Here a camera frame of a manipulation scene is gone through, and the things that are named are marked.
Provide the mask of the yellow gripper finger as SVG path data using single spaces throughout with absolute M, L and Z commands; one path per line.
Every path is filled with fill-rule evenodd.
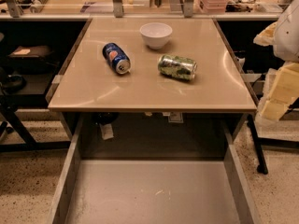
M 274 44 L 274 32 L 277 26 L 277 22 L 273 22 L 263 29 L 259 34 L 257 34 L 253 43 L 259 46 L 272 46 Z
M 270 68 L 265 76 L 263 97 L 259 103 L 262 119 L 280 120 L 299 98 L 299 63 L 284 63 Z

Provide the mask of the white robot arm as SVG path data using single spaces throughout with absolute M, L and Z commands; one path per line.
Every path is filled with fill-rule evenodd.
M 292 0 L 278 20 L 257 34 L 253 42 L 272 46 L 284 61 L 260 111 L 264 119 L 279 120 L 299 98 L 299 0 Z

